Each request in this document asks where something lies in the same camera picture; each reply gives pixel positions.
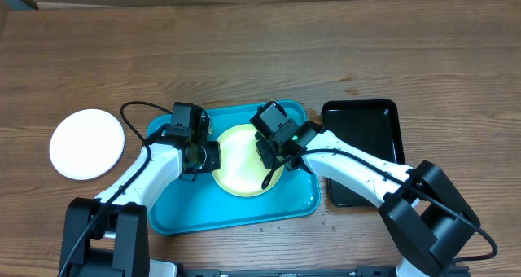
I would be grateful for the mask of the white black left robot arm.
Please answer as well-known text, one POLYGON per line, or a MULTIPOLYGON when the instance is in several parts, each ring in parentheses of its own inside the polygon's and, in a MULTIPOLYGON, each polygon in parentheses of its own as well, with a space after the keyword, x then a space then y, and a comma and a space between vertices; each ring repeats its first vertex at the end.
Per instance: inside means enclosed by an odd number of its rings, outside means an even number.
POLYGON ((136 161, 93 199, 67 207, 59 260, 64 276, 175 276, 172 262, 150 258, 147 216, 165 188, 183 174, 220 169, 219 144, 209 140, 202 107, 176 102, 170 121, 148 137, 136 161))

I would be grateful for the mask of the yellow plate with sauce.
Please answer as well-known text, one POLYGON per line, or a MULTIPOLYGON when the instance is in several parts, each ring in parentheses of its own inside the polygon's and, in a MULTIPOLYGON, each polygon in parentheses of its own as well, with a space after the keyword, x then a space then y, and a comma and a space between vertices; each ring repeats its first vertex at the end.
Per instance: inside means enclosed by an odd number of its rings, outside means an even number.
POLYGON ((221 168, 212 176, 223 190, 234 196, 253 197, 272 188, 283 173, 278 168, 267 188, 261 187, 269 169, 266 169, 257 151, 256 129, 251 124, 236 125, 224 131, 217 141, 220 144, 221 168))

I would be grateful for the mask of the white plate with sauce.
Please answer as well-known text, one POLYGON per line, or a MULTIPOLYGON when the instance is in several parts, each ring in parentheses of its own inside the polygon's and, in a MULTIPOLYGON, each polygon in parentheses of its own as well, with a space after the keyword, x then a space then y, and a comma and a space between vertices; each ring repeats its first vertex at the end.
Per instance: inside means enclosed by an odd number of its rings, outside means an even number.
POLYGON ((125 148, 121 123, 109 112, 84 109, 56 127, 49 144, 55 170, 73 180, 104 175, 119 161, 125 148))

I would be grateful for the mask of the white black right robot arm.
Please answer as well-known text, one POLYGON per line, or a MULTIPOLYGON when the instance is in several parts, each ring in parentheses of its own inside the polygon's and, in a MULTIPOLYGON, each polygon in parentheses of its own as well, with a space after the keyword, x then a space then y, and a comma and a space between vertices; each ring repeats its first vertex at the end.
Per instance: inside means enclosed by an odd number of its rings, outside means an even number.
POLYGON ((479 219, 437 165, 381 160, 352 147, 321 125, 298 124, 279 103, 250 120, 270 172, 286 167, 329 178, 377 208, 403 261, 398 276, 442 276, 479 228, 479 219))

